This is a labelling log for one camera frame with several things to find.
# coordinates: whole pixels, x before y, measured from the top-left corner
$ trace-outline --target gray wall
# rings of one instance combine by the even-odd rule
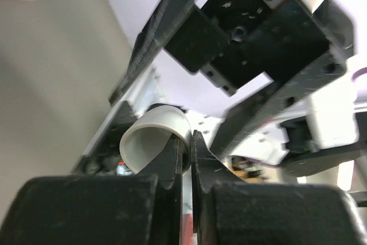
[[[0,0],[0,221],[26,180],[72,169],[130,52],[107,0]]]

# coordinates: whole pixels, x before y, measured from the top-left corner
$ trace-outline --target curved white plastic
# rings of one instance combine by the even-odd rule
[[[146,112],[121,138],[123,161],[134,173],[140,172],[163,150],[172,133],[190,152],[191,127],[180,109],[159,106]]]

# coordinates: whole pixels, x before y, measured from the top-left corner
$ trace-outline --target white cylinder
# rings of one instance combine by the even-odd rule
[[[120,154],[138,173],[148,165],[175,134],[190,153],[191,127],[185,114],[173,106],[159,106],[141,116],[122,136]]]

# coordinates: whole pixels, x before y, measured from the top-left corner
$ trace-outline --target black plastic part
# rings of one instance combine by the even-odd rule
[[[274,82],[228,111],[210,148],[218,158],[277,113],[346,72],[345,52],[326,38],[324,29],[295,0],[288,0],[240,45],[247,61]]]
[[[303,177],[333,168],[343,162],[363,158],[367,152],[367,112],[355,115],[360,134],[358,142],[319,150],[310,148],[311,135],[305,117],[283,122],[281,126],[286,129],[289,138],[286,148],[290,152],[280,167],[289,175]]]
[[[247,184],[194,133],[198,244],[365,244],[354,201],[329,186]]]
[[[236,89],[259,76],[263,70],[254,63],[249,63],[238,45],[231,44],[226,51],[212,61],[218,70]]]
[[[178,109],[180,109],[183,113],[187,113],[187,109],[184,109],[182,106],[175,106],[175,105],[173,105],[173,104],[167,104],[167,103],[154,103],[154,104],[152,104],[148,109],[147,109],[147,112],[149,111],[149,110],[152,110],[152,109],[154,109],[154,108],[156,108],[156,107],[159,107],[159,106],[173,106],[173,107],[176,107],[176,108],[178,108]]]
[[[191,140],[198,244],[366,244],[354,201],[328,186],[247,184]],[[172,135],[136,176],[29,181],[0,229],[1,245],[179,245],[184,143]],[[365,196],[352,194],[363,205]]]
[[[138,47],[140,50],[132,56],[125,77],[109,98],[111,105],[126,93],[133,82],[153,62],[154,57],[185,22],[194,5],[194,0],[160,1],[143,30],[144,39]]]
[[[354,56],[353,23],[333,0],[324,0],[314,12],[313,17],[332,34],[346,57]]]
[[[87,171],[87,166],[91,162],[99,164],[103,173],[114,173],[118,164],[117,157],[120,157],[119,144],[121,137],[136,119],[129,103],[127,101],[123,102],[112,119],[108,131],[99,137],[99,141],[96,141],[93,150],[88,155],[80,157],[78,163],[72,169],[72,173],[78,175],[90,174]]]
[[[191,73],[211,62],[229,45],[228,37],[198,8],[176,32],[165,49]]]
[[[172,135],[161,154],[133,177],[29,181],[0,229],[0,244],[179,244],[184,151]]]
[[[0,244],[150,244],[157,180],[152,175],[30,180],[3,222]]]
[[[272,12],[263,0],[208,0],[202,11],[228,36],[238,26],[252,33]]]

